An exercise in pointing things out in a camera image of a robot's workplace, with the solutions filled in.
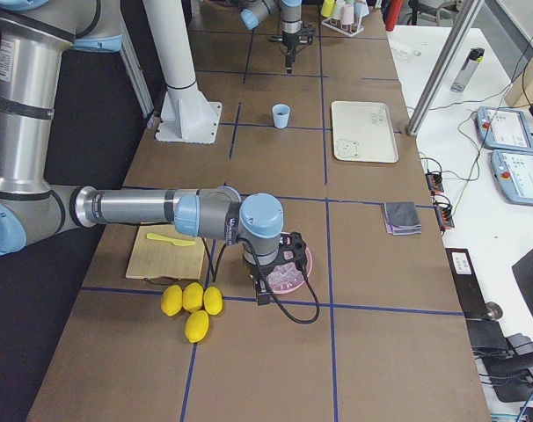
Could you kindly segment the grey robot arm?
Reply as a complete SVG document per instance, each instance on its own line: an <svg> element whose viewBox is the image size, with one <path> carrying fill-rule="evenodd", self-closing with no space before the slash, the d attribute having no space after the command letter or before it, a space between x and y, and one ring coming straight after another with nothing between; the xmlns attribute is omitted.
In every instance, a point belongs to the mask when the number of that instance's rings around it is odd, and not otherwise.
<svg viewBox="0 0 533 422"><path fill-rule="evenodd" d="M256 29L263 21L279 13L278 34L270 38L284 55L287 74L293 73L297 55L314 41L315 29L302 19L302 2L298 0L243 1L239 17L247 30Z"/></svg>
<svg viewBox="0 0 533 422"><path fill-rule="evenodd" d="M0 8L0 204L21 219L25 245L0 256L0 310L69 306L99 252L103 226L82 227L70 202L83 187L149 193L158 187L232 184L245 193L296 187L304 160L268 139L244 140L249 153L228 159L225 141L206 146L142 138L134 94L117 55L73 53L73 36L93 34L111 5L53 1L33 12Z"/></svg>

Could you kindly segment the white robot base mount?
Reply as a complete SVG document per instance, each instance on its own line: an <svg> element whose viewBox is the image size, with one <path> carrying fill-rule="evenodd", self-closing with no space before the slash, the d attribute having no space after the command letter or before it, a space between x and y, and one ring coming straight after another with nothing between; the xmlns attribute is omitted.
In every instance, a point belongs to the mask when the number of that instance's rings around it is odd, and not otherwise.
<svg viewBox="0 0 533 422"><path fill-rule="evenodd" d="M156 139L160 142L212 144L223 105L200 91L193 66L182 3L143 3L166 84Z"/></svg>

